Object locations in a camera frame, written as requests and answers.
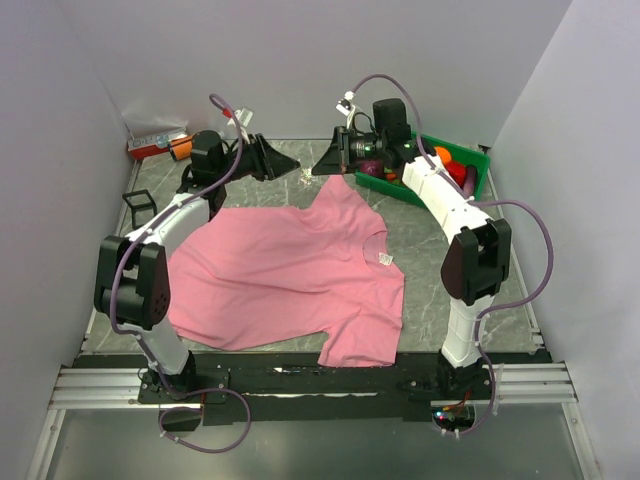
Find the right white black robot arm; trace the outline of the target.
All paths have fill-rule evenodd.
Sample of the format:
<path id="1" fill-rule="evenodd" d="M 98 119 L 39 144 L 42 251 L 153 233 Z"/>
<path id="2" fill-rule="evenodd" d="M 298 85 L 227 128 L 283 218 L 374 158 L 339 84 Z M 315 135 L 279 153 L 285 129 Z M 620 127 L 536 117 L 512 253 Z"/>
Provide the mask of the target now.
<path id="1" fill-rule="evenodd" d="M 450 298 L 448 330 L 436 370 L 423 388 L 455 399 L 487 386 L 491 376 L 482 366 L 484 322 L 480 314 L 493 304 L 509 275 L 509 224 L 492 219 L 474 205 L 472 194 L 462 190 L 436 148 L 412 131 L 401 99 L 375 102 L 367 132 L 356 126 L 362 111 L 352 93 L 346 93 L 336 108 L 346 122 L 335 127 L 312 175 L 355 173 L 366 162 L 376 161 L 400 175 L 402 184 L 420 198 L 448 242 L 440 269 Z"/>

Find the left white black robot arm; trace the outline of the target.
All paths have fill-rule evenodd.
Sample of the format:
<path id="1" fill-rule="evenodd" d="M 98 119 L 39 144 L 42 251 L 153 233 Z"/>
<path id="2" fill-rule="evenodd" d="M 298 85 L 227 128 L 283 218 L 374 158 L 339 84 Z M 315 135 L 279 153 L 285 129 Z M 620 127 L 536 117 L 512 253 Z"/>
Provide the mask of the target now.
<path id="1" fill-rule="evenodd" d="M 190 140 L 190 164 L 169 205 L 125 236 L 106 237 L 99 250 L 94 306 L 118 335 L 132 336 L 147 360 L 150 382 L 185 402 L 198 388 L 193 353 L 169 320 L 168 260 L 226 199 L 226 185 L 251 176 L 272 181 L 299 168 L 260 134 L 242 134 L 232 144 L 204 130 Z"/>

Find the pink t-shirt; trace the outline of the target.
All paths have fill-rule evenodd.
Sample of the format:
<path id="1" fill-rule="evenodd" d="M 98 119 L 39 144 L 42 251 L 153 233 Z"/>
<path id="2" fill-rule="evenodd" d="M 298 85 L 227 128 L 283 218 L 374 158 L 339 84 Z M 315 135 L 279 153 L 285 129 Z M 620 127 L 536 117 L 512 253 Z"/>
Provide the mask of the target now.
<path id="1" fill-rule="evenodd" d="M 222 209 L 170 258 L 170 322 L 180 336 L 226 351 L 323 332 L 323 366 L 391 365 L 405 278 L 387 234 L 340 176 L 305 209 Z"/>

